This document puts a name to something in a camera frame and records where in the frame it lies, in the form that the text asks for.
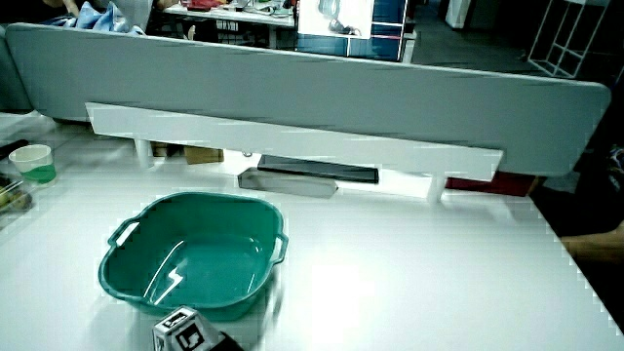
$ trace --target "gray desk divider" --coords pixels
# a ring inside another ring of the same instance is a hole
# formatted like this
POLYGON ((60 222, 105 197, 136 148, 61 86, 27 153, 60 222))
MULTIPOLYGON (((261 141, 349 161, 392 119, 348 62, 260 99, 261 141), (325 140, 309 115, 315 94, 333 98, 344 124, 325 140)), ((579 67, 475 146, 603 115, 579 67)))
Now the gray desk divider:
POLYGON ((46 116, 87 121, 96 101, 477 146, 504 151, 500 171, 536 176, 571 170, 610 100, 594 83, 37 24, 10 25, 7 40, 46 116))

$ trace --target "green liquid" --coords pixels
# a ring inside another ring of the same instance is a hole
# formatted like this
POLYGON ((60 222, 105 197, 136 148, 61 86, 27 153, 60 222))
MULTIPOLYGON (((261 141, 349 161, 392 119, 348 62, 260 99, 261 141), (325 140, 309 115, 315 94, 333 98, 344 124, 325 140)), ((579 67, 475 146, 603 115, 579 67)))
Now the green liquid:
POLYGON ((46 165, 34 168, 22 175, 28 180, 34 180, 40 184, 44 184, 54 179, 57 176, 57 171, 55 170, 55 165, 46 165))

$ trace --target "white table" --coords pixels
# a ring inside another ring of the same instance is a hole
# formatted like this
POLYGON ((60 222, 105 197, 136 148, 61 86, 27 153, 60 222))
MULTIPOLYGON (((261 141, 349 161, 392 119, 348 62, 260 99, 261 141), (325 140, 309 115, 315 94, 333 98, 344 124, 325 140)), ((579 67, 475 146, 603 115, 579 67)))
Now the white table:
POLYGON ((446 191, 431 206, 344 188, 330 199, 254 192, 236 187, 257 161, 240 153, 146 171, 131 140, 0 116, 0 140, 22 137, 54 148, 58 182, 0 231, 0 310, 11 316, 0 349, 151 350, 158 318, 108 296, 97 270, 124 219, 183 190, 262 198, 284 215, 289 250, 269 298, 215 324, 248 350, 624 348, 529 198, 446 191))
POLYGON ((180 4, 175 4, 163 11, 166 14, 172 15, 182 15, 182 16, 190 16, 200 19, 211 19, 211 20, 233 20, 233 21, 241 21, 241 22, 249 22, 249 23, 259 23, 259 24, 267 24, 269 28, 269 48, 276 49, 277 48, 277 28, 294 28, 294 18, 293 16, 268 16, 260 13, 251 13, 251 12, 235 12, 229 11, 222 8, 211 9, 207 12, 200 11, 188 11, 185 7, 180 4))

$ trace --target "teal plastic basin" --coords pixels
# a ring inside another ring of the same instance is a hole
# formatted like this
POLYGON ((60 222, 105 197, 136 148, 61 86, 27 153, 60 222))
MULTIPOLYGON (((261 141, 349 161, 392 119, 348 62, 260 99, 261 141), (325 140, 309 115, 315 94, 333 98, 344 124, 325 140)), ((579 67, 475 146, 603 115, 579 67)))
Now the teal plastic basin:
POLYGON ((232 320, 253 305, 272 267, 284 260, 288 241, 281 214, 264 201, 178 193, 115 230, 98 278, 107 293, 149 313, 185 305, 209 319, 232 320))

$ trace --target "basin handle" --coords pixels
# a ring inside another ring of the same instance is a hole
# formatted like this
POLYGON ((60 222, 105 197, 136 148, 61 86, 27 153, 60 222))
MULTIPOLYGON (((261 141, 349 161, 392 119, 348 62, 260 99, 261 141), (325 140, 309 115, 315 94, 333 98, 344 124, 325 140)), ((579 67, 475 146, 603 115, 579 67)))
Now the basin handle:
POLYGON ((128 218, 124 220, 124 222, 121 223, 119 228, 115 230, 113 235, 111 235, 110 238, 108 238, 108 245, 110 245, 111 247, 117 247, 117 239, 119 239, 119 237, 126 231, 126 229, 128 229, 130 224, 137 223, 139 220, 140 220, 140 216, 136 216, 136 217, 132 217, 132 218, 128 218))
POLYGON ((275 258, 275 260, 271 262, 273 264, 282 263, 284 257, 286 256, 286 248, 289 245, 289 238, 286 235, 278 233, 277 239, 280 239, 282 241, 282 247, 280 248, 280 253, 277 255, 277 258, 275 258))

